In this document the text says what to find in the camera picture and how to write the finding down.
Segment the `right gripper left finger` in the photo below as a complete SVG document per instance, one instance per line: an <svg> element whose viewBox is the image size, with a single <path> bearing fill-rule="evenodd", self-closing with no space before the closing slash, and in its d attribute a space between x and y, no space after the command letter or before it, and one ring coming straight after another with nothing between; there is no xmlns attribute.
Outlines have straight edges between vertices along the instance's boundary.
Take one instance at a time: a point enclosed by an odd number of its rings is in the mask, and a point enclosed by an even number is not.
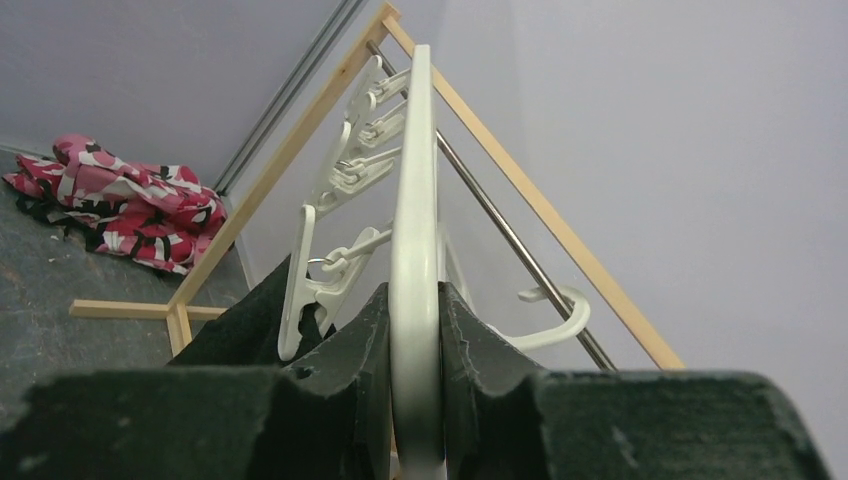
<svg viewBox="0 0 848 480"><path fill-rule="evenodd" d="M56 376L1 435L5 479L386 479L388 288L288 366Z"/></svg>

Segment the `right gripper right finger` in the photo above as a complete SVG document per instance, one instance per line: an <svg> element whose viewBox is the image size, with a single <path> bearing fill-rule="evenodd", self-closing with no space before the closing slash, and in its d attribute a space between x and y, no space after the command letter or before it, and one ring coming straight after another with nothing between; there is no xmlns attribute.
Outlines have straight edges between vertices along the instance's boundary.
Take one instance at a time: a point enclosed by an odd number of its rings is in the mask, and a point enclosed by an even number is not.
<svg viewBox="0 0 848 480"><path fill-rule="evenodd" d="M739 371L555 371L438 287L452 479L827 479L789 398Z"/></svg>

